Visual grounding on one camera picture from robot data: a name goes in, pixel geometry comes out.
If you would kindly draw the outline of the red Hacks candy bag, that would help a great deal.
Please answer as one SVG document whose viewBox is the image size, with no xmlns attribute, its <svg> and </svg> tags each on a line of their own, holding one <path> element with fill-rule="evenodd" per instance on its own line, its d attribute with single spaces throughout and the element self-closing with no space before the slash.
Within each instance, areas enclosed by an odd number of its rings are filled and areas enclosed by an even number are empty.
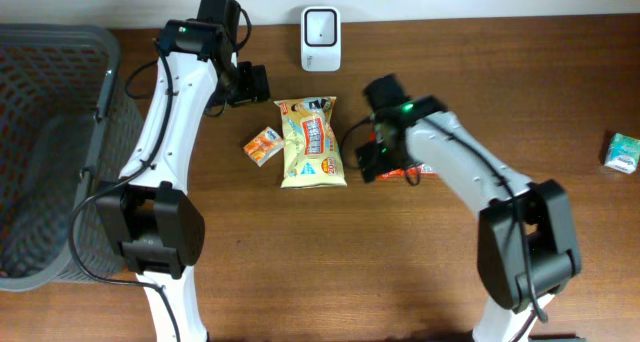
<svg viewBox="0 0 640 342">
<path fill-rule="evenodd" d="M 426 164 L 419 164 L 407 169 L 395 169 L 377 176 L 377 179 L 389 179 L 393 177 L 404 177 L 406 174 L 409 176 L 417 175 L 435 175 L 436 172 Z"/>
</svg>

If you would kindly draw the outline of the orange Kleenex tissue pack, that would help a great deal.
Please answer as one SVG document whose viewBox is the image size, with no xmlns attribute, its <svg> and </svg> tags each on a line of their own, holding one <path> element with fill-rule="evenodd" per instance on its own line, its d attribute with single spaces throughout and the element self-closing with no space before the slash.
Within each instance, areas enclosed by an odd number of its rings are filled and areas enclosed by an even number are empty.
<svg viewBox="0 0 640 342">
<path fill-rule="evenodd" d="M 243 147 L 243 150 L 252 161 L 261 167 L 283 147 L 283 138 L 273 128 L 266 127 L 249 141 Z"/>
</svg>

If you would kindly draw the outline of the yellow snack bag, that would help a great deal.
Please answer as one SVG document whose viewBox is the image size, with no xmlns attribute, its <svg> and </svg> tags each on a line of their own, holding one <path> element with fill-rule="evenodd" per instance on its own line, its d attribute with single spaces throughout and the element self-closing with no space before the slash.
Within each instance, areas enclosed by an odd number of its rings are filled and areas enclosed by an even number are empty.
<svg viewBox="0 0 640 342">
<path fill-rule="evenodd" d="M 282 189 L 346 187 L 344 165 L 330 121 L 335 96 L 275 101 L 284 139 Z"/>
</svg>

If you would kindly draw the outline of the teal tissue pack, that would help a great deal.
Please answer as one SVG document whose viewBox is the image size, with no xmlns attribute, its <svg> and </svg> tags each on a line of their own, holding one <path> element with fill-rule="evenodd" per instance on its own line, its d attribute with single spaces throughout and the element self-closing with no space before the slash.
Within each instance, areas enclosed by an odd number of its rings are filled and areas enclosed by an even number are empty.
<svg viewBox="0 0 640 342">
<path fill-rule="evenodd" d="M 608 168 L 631 174 L 639 166 L 639 140 L 616 133 L 611 138 L 604 165 Z"/>
</svg>

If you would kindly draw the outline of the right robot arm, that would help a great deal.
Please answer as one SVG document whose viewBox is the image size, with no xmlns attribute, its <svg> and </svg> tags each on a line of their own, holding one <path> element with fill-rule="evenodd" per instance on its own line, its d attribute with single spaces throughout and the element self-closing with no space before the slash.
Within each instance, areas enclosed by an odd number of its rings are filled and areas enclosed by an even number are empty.
<svg viewBox="0 0 640 342">
<path fill-rule="evenodd" d="M 478 221 L 477 269 L 489 299 L 473 341 L 528 341 L 544 308 L 582 270 L 570 201 L 482 146 L 438 99 L 371 97 L 376 138 L 357 149 L 363 178 L 430 166 Z"/>
</svg>

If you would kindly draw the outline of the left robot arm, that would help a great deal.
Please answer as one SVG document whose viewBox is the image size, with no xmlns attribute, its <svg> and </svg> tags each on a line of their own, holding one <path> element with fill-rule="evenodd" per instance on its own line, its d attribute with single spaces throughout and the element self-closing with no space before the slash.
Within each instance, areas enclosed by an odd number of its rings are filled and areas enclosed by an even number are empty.
<svg viewBox="0 0 640 342">
<path fill-rule="evenodd" d="M 200 122 L 210 108 L 269 99 L 266 71 L 238 59 L 235 22 L 171 20 L 154 41 L 157 75 L 141 134 L 94 205 L 113 252 L 143 288 L 159 341 L 206 341 L 195 287 L 205 221 L 188 196 Z"/>
</svg>

